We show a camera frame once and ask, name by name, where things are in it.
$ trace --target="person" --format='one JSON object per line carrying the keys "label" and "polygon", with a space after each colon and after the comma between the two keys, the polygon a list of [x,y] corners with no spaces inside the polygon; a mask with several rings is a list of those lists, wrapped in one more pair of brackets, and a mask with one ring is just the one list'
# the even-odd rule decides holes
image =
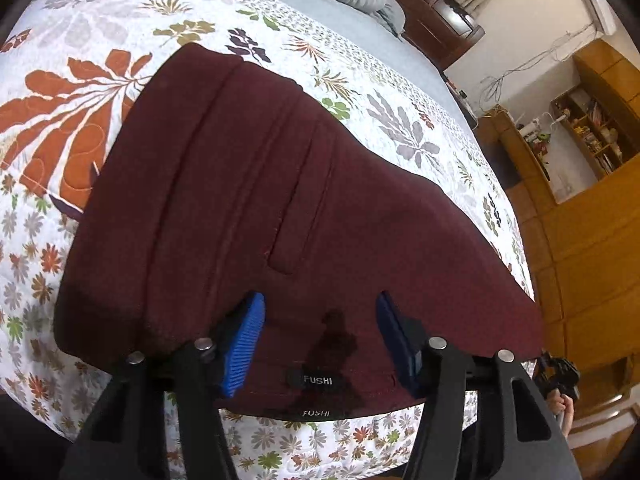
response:
{"label": "person", "polygon": [[564,413],[562,434],[564,434],[565,438],[569,438],[569,432],[574,424],[574,400],[569,396],[560,394],[560,390],[556,388],[546,396],[546,404],[555,416]]}

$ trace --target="white patterned fabric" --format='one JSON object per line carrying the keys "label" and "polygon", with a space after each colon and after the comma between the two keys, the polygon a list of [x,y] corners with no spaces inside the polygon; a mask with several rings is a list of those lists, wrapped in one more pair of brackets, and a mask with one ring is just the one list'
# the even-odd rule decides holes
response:
{"label": "white patterned fabric", "polygon": [[[295,79],[366,148],[439,184],[532,295],[513,210],[471,132],[353,43],[276,0],[33,0],[0,48],[0,382],[36,418],[73,440],[109,381],[52,333],[72,218],[144,85],[189,41]],[[420,413],[299,424],[222,411],[242,480],[375,475],[406,462]],[[465,427],[475,416],[470,392]],[[166,426],[183,478],[171,395]]]}

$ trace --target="bed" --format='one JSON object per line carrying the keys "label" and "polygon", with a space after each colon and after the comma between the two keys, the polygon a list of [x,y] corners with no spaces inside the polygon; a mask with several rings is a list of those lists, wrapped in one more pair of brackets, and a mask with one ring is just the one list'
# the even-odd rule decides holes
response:
{"label": "bed", "polygon": [[[189,41],[295,79],[366,148],[438,184],[532,296],[511,205],[438,69],[369,16],[334,0],[33,0],[0,48],[0,380],[33,416],[73,440],[109,380],[57,349],[56,293],[122,121]],[[171,395],[165,407],[183,478]],[[357,479],[406,462],[420,414],[223,422],[242,479]],[[468,392],[465,425],[475,416]]]}

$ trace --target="red object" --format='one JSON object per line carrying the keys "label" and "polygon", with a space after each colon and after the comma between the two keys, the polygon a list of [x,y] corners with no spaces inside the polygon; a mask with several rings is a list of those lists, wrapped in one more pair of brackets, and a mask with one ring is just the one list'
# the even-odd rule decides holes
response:
{"label": "red object", "polygon": [[[237,413],[417,404],[376,326],[382,290],[472,354],[542,348],[539,308],[438,186],[366,150],[292,80],[188,44],[146,86],[95,183],[56,341],[108,370],[206,335],[249,290],[265,295],[266,323],[224,404]],[[289,386],[301,365],[340,388]]]}

